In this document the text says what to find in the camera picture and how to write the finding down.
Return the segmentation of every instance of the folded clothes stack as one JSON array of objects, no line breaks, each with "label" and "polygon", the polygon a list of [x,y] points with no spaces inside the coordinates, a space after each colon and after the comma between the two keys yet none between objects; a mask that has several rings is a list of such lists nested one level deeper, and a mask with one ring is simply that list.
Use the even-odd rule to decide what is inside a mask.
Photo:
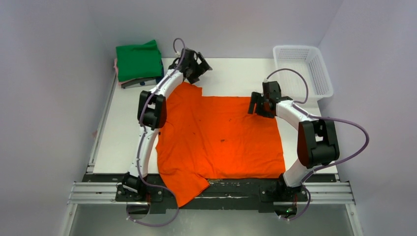
[{"label": "folded clothes stack", "polygon": [[155,85],[164,76],[161,52],[155,40],[116,47],[115,69],[122,88]]}]

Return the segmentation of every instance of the green folded cloth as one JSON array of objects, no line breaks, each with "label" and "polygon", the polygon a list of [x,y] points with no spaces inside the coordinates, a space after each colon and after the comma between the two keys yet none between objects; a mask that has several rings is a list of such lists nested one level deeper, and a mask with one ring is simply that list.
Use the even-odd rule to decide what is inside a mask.
[{"label": "green folded cloth", "polygon": [[161,52],[155,40],[116,47],[119,82],[161,76]]}]

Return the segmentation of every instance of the white plastic basket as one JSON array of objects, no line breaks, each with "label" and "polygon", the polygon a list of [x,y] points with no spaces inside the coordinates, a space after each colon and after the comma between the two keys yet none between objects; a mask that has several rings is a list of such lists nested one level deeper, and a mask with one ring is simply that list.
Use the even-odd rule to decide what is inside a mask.
[{"label": "white plastic basket", "polygon": [[[308,101],[333,96],[333,86],[320,50],[316,47],[285,45],[273,48],[275,67],[299,72],[307,81]],[[303,101],[305,86],[301,78],[291,71],[280,71],[272,76],[281,86],[283,95]]]}]

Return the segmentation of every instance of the white wall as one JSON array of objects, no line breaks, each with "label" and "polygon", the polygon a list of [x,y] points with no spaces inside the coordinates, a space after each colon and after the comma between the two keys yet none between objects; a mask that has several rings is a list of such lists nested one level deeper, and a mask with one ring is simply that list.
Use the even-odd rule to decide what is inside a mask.
[{"label": "white wall", "polygon": [[[345,0],[320,43],[334,97],[322,114],[348,118],[369,148],[339,167],[365,235],[416,235],[417,1]],[[363,144],[343,125],[341,156]]]},{"label": "white wall", "polygon": [[0,3],[0,235],[58,233],[111,58],[82,0]]},{"label": "white wall", "polygon": [[182,37],[208,58],[272,58],[278,44],[319,45],[343,0],[87,1],[112,56],[156,39],[170,57]]}]

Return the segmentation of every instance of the white table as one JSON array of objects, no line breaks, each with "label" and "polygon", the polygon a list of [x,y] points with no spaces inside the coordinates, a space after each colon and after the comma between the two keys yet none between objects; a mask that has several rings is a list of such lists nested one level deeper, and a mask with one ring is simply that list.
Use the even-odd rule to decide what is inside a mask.
[{"label": "white table", "polygon": [[[206,72],[195,85],[203,88],[203,96],[250,96],[262,92],[263,79],[275,69],[272,59],[206,59],[212,71]],[[163,59],[167,68],[173,59]],[[124,174],[136,156],[139,139],[137,121],[139,94],[153,86],[122,89],[115,86],[105,120],[93,151],[91,166],[94,174]],[[308,112],[320,115],[317,102],[302,106]],[[277,118],[284,151],[285,168],[297,159],[297,132],[286,121]],[[149,173],[157,174],[156,138],[149,161]],[[336,167],[319,173],[336,174]]]}]

